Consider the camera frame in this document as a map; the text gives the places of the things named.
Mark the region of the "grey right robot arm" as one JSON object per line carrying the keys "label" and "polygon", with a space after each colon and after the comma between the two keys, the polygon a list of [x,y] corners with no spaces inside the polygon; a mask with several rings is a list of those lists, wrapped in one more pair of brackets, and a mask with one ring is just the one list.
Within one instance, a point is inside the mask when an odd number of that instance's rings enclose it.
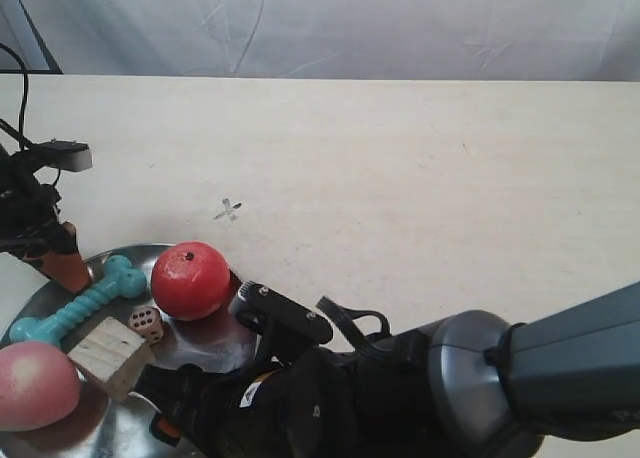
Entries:
{"label": "grey right robot arm", "polygon": [[471,310],[400,334],[254,282],[229,311],[259,337],[243,367],[143,369],[157,439],[208,457],[531,457],[548,436],[639,426],[634,284],[532,323]]}

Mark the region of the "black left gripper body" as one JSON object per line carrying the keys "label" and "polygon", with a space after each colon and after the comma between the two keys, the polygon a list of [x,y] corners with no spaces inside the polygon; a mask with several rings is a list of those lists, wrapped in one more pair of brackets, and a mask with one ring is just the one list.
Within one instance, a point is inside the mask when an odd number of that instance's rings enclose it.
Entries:
{"label": "black left gripper body", "polygon": [[68,254],[68,231],[59,221],[60,195],[53,184],[35,173],[60,169],[68,153],[66,142],[44,142],[9,154],[1,150],[1,250],[17,258]]}

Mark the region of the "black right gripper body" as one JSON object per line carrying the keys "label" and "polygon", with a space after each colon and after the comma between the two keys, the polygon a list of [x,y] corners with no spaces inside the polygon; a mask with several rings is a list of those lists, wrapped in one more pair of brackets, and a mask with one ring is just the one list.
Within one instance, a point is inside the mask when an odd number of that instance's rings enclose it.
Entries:
{"label": "black right gripper body", "polygon": [[375,358],[313,346],[231,373],[148,365],[134,391],[207,457],[437,457],[424,336]]}

